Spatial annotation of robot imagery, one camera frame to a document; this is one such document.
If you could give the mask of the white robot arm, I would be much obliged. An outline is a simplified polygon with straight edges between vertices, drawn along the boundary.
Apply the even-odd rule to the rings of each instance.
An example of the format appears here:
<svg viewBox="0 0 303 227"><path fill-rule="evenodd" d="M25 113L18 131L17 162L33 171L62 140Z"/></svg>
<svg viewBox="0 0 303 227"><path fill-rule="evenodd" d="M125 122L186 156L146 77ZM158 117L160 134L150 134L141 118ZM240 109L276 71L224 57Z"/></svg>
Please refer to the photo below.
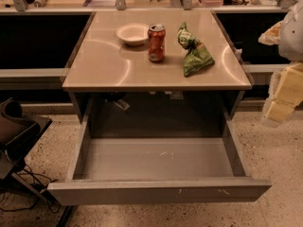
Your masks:
<svg viewBox="0 0 303 227"><path fill-rule="evenodd" d="M303 101L303 0L298 0L284 19L260 35L258 41L278 45L278 53L291 63L273 73L261 122L278 127Z"/></svg>

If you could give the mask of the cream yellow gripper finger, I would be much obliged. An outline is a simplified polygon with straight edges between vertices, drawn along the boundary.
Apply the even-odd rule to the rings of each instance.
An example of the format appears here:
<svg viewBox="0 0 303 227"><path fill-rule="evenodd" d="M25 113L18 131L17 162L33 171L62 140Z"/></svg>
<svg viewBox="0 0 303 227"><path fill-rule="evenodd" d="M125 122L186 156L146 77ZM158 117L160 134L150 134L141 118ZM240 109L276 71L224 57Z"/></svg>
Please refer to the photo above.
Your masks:
<svg viewBox="0 0 303 227"><path fill-rule="evenodd" d="M261 122L278 127L303 101L303 63L291 63L271 76L269 96L262 109Z"/></svg>

